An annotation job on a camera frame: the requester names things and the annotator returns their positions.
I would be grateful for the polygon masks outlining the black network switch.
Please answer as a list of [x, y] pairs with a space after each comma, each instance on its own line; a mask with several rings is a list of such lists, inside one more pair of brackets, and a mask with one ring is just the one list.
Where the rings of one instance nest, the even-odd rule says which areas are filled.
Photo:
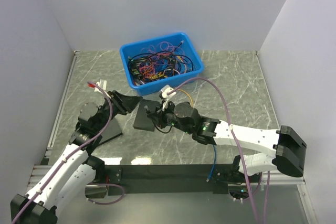
[[145, 107], [147, 106], [150, 111], [154, 111], [157, 106], [160, 105], [160, 102], [143, 99], [139, 103], [138, 111], [133, 123], [133, 128], [136, 130], [144, 130], [153, 132], [154, 125], [152, 121], [147, 117]]

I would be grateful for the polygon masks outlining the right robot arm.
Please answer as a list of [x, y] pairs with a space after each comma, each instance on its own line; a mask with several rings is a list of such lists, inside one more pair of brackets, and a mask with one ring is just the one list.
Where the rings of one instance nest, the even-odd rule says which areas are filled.
[[188, 102], [144, 108], [155, 126], [174, 127], [200, 144], [231, 145], [256, 151], [254, 155], [237, 157], [231, 168], [234, 180], [242, 182], [248, 176], [277, 170], [290, 177], [304, 173], [307, 145], [290, 126], [278, 130], [261, 130], [228, 124], [223, 120], [201, 116]]

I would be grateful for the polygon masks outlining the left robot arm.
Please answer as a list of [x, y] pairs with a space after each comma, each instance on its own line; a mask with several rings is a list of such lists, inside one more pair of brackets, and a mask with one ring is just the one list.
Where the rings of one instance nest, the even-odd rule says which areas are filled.
[[131, 113], [142, 100], [117, 91], [104, 91], [104, 103], [84, 104], [68, 144], [45, 176], [25, 195], [10, 202], [12, 223], [57, 223], [65, 206], [79, 191], [105, 179], [103, 160], [92, 155], [103, 132], [118, 114]]

